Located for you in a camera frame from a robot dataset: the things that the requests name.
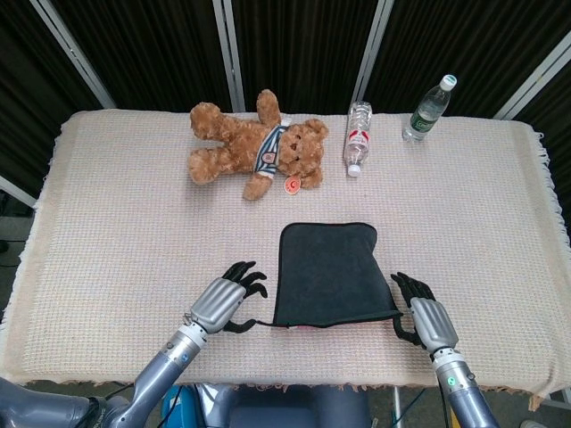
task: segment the robotic arm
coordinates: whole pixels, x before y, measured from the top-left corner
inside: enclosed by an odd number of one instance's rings
[[[242,333],[254,320],[237,325],[230,321],[245,298],[266,288],[261,272],[244,276],[255,263],[239,262],[215,279],[190,312],[184,324],[143,369],[135,380],[131,402],[116,396],[86,399],[28,391],[0,378],[0,426],[19,428],[139,428],[167,390],[206,344],[208,334],[226,330]]]
[[[462,354],[454,349],[458,335],[442,303],[436,301],[428,285],[416,279],[401,272],[391,278],[401,288],[415,326],[414,333],[404,331],[398,317],[393,320],[394,331],[400,339],[428,351],[438,382],[460,426],[500,428],[478,388],[476,376]]]

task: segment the teddy bear ear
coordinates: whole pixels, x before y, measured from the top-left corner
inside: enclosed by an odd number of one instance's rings
[[[329,129],[327,129],[325,123],[319,119],[306,120],[305,125],[317,132],[321,138],[325,138],[329,134]]]

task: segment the beige tablecloth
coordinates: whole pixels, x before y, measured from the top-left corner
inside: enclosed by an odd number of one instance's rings
[[[330,129],[323,185],[291,196],[278,176],[247,202],[246,176],[190,181],[190,150],[214,143],[194,138],[186,114],[72,117],[5,313],[0,375],[133,381],[231,263],[254,259],[268,275],[269,298],[247,300],[236,321],[270,321],[281,230],[362,221],[378,231],[387,276],[430,284],[482,385],[545,395],[571,384],[571,257],[538,135],[517,122],[442,118],[411,145],[402,116],[379,114],[363,175],[351,179],[345,117],[321,119]],[[390,322],[220,333],[180,381],[435,384],[427,354],[399,341]]]

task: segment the dark gray cloth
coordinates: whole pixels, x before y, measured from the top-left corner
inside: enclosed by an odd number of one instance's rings
[[[274,325],[331,325],[399,317],[364,223],[294,223],[279,245]]]

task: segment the teddy bear arm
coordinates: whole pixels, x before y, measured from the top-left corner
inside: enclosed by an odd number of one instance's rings
[[[317,187],[323,181],[323,172],[321,167],[313,170],[309,175],[302,177],[302,188],[311,189]]]
[[[264,89],[260,95],[258,95],[256,110],[258,111],[260,122],[264,125],[273,128],[281,122],[277,98],[269,89]]]
[[[248,201],[259,200],[271,187],[274,180],[262,174],[253,174],[244,188],[243,197]]]

